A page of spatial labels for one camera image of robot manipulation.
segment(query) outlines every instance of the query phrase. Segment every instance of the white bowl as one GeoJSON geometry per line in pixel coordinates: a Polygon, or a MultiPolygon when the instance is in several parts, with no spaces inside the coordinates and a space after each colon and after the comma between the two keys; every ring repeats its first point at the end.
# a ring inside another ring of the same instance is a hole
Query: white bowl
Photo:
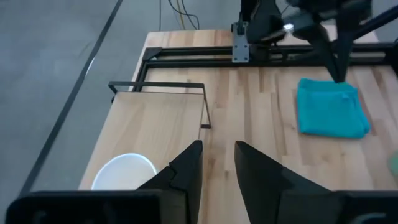
{"type": "Polygon", "coordinates": [[[128,153],[117,156],[97,173],[92,190],[135,190],[156,175],[155,166],[145,156],[128,153]]]}

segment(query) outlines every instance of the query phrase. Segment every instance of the teal towel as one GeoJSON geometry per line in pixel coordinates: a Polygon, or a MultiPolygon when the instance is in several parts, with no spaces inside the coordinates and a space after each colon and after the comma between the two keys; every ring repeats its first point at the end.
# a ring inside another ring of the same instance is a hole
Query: teal towel
{"type": "Polygon", "coordinates": [[[347,83],[301,79],[297,113],[301,133],[358,139],[370,130],[358,90],[347,83]]]}

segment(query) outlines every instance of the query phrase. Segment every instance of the wood grain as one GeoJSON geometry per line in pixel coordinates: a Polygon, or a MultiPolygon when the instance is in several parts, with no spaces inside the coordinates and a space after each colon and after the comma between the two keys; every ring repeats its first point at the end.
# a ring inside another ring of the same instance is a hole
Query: wood grain
{"type": "MultiPolygon", "coordinates": [[[[335,28],[327,29],[334,39],[335,28]]],[[[377,42],[377,38],[370,33],[357,42],[377,42]]],[[[153,32],[144,49],[231,43],[228,30],[153,32]]],[[[307,43],[288,36],[281,44],[307,43]]],[[[206,86],[213,129],[200,134],[205,143],[200,223],[249,223],[234,168],[234,142],[238,140],[331,190],[397,188],[387,167],[389,155],[398,149],[398,81],[394,72],[389,67],[351,67],[348,72],[347,81],[359,88],[362,107],[374,126],[373,134],[362,140],[298,133],[295,92],[303,77],[330,79],[324,67],[149,70],[147,81],[201,82],[206,86]]]]}
{"type": "Polygon", "coordinates": [[[97,140],[80,189],[90,189],[112,158],[146,156],[158,171],[199,138],[203,95],[118,92],[97,140]]]}

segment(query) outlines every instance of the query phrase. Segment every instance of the folded towel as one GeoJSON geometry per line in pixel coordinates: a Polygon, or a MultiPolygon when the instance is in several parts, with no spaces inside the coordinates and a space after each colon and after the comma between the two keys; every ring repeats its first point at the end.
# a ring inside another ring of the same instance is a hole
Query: folded towel
{"type": "Polygon", "coordinates": [[[357,139],[370,130],[358,90],[347,83],[301,79],[297,113],[301,133],[357,139]]]}

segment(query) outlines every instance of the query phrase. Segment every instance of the concrete floor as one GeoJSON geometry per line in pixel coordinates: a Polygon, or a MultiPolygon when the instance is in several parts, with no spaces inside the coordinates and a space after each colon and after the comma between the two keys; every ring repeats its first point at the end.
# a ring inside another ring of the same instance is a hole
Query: concrete floor
{"type": "MultiPolygon", "coordinates": [[[[180,29],[162,1],[162,30],[180,29]]],[[[280,8],[285,7],[281,0],[280,8]]],[[[20,191],[116,0],[0,0],[0,220],[20,191]]],[[[185,0],[201,29],[229,29],[239,0],[185,0]]],[[[392,5],[379,0],[374,15],[392,5]]],[[[377,31],[392,41],[398,22],[377,31]]],[[[34,190],[76,189],[111,106],[107,84],[129,80],[158,0],[124,0],[34,190]]]]}

